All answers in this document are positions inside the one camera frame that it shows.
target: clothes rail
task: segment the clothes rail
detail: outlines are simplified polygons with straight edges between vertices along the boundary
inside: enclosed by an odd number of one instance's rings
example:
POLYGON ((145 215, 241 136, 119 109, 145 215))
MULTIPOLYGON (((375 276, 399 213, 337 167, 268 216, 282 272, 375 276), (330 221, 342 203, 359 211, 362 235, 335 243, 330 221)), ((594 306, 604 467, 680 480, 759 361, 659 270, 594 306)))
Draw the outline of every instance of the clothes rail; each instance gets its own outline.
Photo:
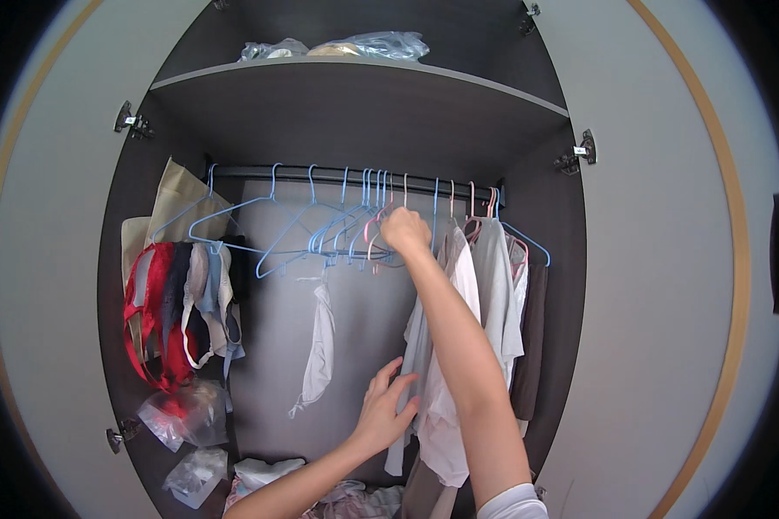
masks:
MULTIPOLYGON (((277 180, 287 182, 308 182, 309 178, 306 172, 309 170, 309 166, 295 166, 295 165, 280 165, 277 166, 277 180)), ((322 166, 315 166, 312 170, 312 181, 316 183, 343 183, 344 168, 327 168, 322 166)), ((362 181, 363 169, 349 168, 349 172, 346 174, 346 185, 360 186, 362 181)), ((377 173, 378 170, 372 170, 372 173, 377 173)), ((270 165, 252 165, 252 166, 221 166, 216 165, 213 168, 213 176, 215 178, 222 179, 246 179, 246 180, 271 180, 271 166, 270 165)), ((393 178, 393 188, 395 191, 404 190, 404 174, 395 172, 393 178)), ((454 196, 457 199, 469 200, 471 197, 470 184, 467 183, 454 183, 454 196)), ((450 197, 450 179, 439 179, 438 184, 436 179, 430 179, 428 177, 420 177, 418 175, 407 175, 407 191, 408 192, 420 192, 423 194, 436 194, 438 190, 438 196, 443 198, 450 197)), ((476 188, 476 199, 487 202, 490 198, 488 196, 489 190, 476 188)), ((499 200, 499 207, 505 207, 504 199, 499 200)))

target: plastic bag on shelf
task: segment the plastic bag on shelf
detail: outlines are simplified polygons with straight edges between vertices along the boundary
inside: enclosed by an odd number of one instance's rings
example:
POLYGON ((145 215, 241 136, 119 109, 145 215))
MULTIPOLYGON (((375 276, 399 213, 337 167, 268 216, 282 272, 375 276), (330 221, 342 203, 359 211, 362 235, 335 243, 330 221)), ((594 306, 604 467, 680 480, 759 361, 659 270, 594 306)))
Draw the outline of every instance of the plastic bag on shelf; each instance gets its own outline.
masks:
POLYGON ((197 447, 219 445, 229 441, 226 397, 217 382, 194 379, 176 393, 158 391, 150 396, 138 409, 138 417, 173 452, 183 442, 197 447))
POLYGON ((198 508, 217 486, 229 478, 229 454, 217 448, 199 448, 182 458, 164 479, 162 490, 177 500, 198 508))
POLYGON ((305 56, 309 47, 294 38, 286 38, 280 43, 246 42, 237 61, 263 60, 270 57, 305 56))
POLYGON ((399 61, 418 61, 430 52, 420 32, 367 32, 333 40, 312 48, 308 56, 382 57, 399 61))

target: cabinet hinge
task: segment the cabinet hinge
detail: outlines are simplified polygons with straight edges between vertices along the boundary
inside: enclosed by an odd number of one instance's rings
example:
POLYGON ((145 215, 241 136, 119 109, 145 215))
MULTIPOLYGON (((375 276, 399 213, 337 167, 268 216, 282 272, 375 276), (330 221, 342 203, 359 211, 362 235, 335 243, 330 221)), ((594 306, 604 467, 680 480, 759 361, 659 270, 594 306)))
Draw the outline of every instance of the cabinet hinge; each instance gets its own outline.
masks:
POLYGON ((525 4, 525 19, 519 25, 519 31, 522 33, 522 36, 528 36, 537 28, 537 24, 534 23, 534 16, 540 14, 540 6, 535 3, 528 5, 526 0, 523 0, 522 3, 525 4))
POLYGON ((597 147, 591 130, 583 132, 583 141, 579 146, 571 146, 571 152, 554 159, 554 168, 567 175, 580 173, 580 159, 585 159, 586 163, 597 162, 597 147))
POLYGON ((121 443, 130 441, 134 438, 138 431, 140 431, 145 425, 139 420, 128 418, 121 422, 119 425, 119 431, 115 432, 113 429, 107 429, 107 443, 109 448, 113 450, 114 454, 121 452, 121 443))
POLYGON ((130 113, 130 108, 133 106, 130 104, 129 101, 125 101, 125 104, 121 106, 121 110, 119 110, 119 116, 115 119, 115 128, 114 130, 117 133, 121 133, 122 130, 129 127, 130 129, 130 137, 133 137, 134 139, 153 139, 155 137, 156 132, 153 130, 153 128, 150 128, 150 121, 148 121, 143 115, 132 115, 130 113))

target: forearm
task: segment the forearm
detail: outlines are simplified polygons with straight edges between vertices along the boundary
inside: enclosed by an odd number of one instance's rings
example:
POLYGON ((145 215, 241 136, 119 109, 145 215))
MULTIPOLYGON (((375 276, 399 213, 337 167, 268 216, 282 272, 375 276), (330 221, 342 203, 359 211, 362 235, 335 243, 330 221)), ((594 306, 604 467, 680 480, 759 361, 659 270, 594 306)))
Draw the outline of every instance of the forearm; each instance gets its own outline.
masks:
POLYGON ((426 249, 405 256, 456 404, 477 507, 531 481, 499 361, 476 317, 426 249))
POLYGON ((411 251, 408 256, 405 263, 424 306, 438 366, 459 419, 487 409, 492 402, 508 402, 499 361, 467 303, 428 250, 411 251))
POLYGON ((366 461, 350 442, 236 502, 224 519, 296 519, 366 461))

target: wardrobe door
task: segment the wardrobe door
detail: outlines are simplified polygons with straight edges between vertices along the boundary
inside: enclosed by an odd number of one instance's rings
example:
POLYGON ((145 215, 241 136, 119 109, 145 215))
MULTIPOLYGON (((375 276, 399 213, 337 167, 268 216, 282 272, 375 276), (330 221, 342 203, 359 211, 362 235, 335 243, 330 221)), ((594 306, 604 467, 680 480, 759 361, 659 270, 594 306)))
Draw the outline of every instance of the wardrobe door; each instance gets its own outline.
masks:
POLYGON ((158 516, 117 432, 99 348, 99 238, 132 111, 204 0, 68 3, 0 126, 0 384, 25 447, 83 517, 158 516))
POLYGON ((551 516, 696 516, 773 379, 773 132, 715 17, 679 4, 556 0, 535 16, 575 135, 596 142, 580 160, 581 344, 538 479, 551 516))

